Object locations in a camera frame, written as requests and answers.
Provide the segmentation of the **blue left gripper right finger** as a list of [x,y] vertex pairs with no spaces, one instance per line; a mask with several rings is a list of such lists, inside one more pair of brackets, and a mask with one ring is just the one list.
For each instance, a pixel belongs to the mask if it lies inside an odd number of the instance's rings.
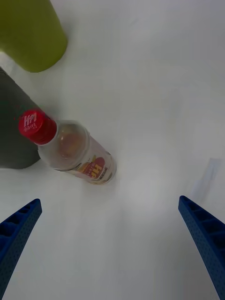
[[225,224],[185,196],[178,210],[200,253],[218,297],[225,299]]

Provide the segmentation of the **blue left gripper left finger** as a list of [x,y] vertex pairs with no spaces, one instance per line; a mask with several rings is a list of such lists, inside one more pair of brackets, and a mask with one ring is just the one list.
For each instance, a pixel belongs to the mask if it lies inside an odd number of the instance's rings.
[[0,224],[0,299],[41,214],[41,202],[34,199]]

